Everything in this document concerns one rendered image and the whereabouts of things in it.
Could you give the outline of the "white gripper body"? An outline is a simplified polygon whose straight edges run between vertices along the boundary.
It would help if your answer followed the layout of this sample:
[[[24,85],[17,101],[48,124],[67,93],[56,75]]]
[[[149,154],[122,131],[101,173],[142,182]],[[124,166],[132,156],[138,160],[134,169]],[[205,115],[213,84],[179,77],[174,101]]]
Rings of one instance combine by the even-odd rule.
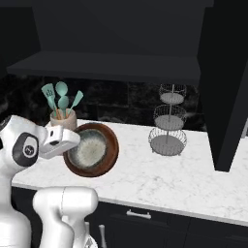
[[[80,136],[64,127],[39,129],[39,156],[51,159],[79,145]]]

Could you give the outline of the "dark drawer front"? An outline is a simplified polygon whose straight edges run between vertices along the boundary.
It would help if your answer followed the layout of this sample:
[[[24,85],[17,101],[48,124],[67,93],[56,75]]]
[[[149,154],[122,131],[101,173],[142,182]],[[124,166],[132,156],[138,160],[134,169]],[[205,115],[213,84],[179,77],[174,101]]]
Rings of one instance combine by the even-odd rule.
[[[183,248],[190,218],[118,204],[109,205],[111,248]],[[150,220],[126,212],[150,213]]]
[[[192,218],[184,248],[248,248],[248,227]]]

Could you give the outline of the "brown bowl with grey inside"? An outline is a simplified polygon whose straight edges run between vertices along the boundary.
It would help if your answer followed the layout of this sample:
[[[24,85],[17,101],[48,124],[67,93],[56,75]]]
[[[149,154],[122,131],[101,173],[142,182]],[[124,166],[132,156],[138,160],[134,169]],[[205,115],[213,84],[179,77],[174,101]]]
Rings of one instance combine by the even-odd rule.
[[[110,171],[119,153],[113,130],[105,124],[89,122],[75,132],[80,136],[79,145],[63,154],[69,170],[83,177],[98,177]]]

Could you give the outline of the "teal flat spatula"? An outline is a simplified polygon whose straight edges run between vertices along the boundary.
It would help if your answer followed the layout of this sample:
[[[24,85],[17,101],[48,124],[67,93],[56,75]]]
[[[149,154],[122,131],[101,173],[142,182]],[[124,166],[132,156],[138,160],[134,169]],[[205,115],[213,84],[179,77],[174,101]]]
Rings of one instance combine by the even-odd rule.
[[[74,98],[74,101],[70,107],[70,109],[68,110],[68,116],[70,115],[73,107],[76,107],[78,105],[78,103],[80,102],[80,100],[83,98],[83,93],[79,90]]]

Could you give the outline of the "teal spoon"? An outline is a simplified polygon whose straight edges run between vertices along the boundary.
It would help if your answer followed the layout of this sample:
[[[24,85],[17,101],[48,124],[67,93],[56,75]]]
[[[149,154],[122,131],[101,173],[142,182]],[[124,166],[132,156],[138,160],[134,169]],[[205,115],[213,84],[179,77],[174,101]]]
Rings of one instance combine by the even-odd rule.
[[[67,96],[63,96],[58,101],[58,107],[62,110],[63,116],[66,116],[66,109],[69,105],[69,98]]]
[[[68,92],[68,86],[65,82],[63,81],[58,81],[55,85],[55,91],[60,97],[63,97],[67,94]]]

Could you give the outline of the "dark open wall cabinet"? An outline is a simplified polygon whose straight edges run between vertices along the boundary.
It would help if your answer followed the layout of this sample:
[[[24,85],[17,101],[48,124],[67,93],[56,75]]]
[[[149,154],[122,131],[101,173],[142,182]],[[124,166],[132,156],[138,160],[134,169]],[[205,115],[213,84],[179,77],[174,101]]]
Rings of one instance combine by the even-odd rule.
[[[0,0],[0,58],[14,75],[196,85],[214,0]]]

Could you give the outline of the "beige utensil pot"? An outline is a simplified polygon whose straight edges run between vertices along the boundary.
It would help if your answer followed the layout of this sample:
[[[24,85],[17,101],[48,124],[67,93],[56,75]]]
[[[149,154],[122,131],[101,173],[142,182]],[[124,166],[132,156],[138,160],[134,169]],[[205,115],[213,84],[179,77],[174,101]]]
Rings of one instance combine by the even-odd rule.
[[[50,114],[50,125],[51,126],[61,125],[64,128],[73,131],[78,126],[77,115],[73,110],[71,110],[71,112],[67,113],[67,118],[58,119],[57,114],[53,111]]]

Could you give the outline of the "teal slotted spatula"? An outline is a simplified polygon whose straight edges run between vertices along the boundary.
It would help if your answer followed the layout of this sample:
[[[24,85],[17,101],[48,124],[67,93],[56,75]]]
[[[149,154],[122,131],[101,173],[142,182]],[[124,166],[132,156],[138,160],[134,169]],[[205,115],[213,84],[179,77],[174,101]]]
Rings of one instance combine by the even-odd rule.
[[[55,104],[55,93],[54,93],[53,85],[51,83],[44,85],[42,87],[42,92],[44,93],[47,99],[48,105],[54,111],[54,116],[58,118],[59,114]]]

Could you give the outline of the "dark base cabinet door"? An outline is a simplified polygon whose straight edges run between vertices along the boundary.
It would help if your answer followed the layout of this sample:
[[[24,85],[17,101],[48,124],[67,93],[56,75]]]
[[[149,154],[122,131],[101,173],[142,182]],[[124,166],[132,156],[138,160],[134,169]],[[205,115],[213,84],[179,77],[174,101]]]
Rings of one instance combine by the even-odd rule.
[[[99,229],[100,225],[105,226],[105,240],[107,248],[111,248],[111,233],[109,227],[109,204],[107,202],[98,202],[96,210],[85,218],[85,221],[89,223],[89,230],[91,236],[96,240],[99,248],[102,248],[102,238]]]

